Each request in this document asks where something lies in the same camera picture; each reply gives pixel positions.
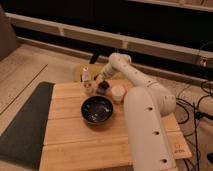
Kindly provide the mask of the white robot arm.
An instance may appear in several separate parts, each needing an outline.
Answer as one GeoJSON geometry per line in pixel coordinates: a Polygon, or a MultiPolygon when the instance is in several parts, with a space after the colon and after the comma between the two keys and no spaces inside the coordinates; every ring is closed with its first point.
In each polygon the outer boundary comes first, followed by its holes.
{"type": "Polygon", "coordinates": [[[134,171],[178,171],[162,117],[176,108],[176,97],[157,80],[131,65],[131,57],[112,53],[97,81],[121,72],[133,85],[124,97],[124,116],[134,171]]]}

